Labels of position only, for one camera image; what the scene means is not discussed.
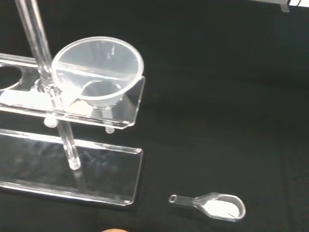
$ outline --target black surface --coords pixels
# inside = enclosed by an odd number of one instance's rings
[[[2,191],[1,231],[303,232],[309,228],[309,8],[246,1],[40,1],[52,54],[75,40],[134,45],[146,87],[134,127],[77,138],[142,147],[139,195],[127,209]],[[14,4],[0,3],[0,51],[31,56]],[[46,132],[1,113],[0,126]],[[171,194],[243,199],[237,223],[176,208]]]

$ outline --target clear plastic stand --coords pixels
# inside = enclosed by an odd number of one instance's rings
[[[45,117],[60,137],[0,129],[2,154],[10,154],[0,156],[0,187],[132,204],[142,150],[74,140],[70,121],[107,133],[133,126],[145,82],[140,54],[124,41],[94,37],[68,45],[52,62],[36,0],[16,5],[35,58],[0,54],[0,68],[21,73],[0,89],[0,110]]]

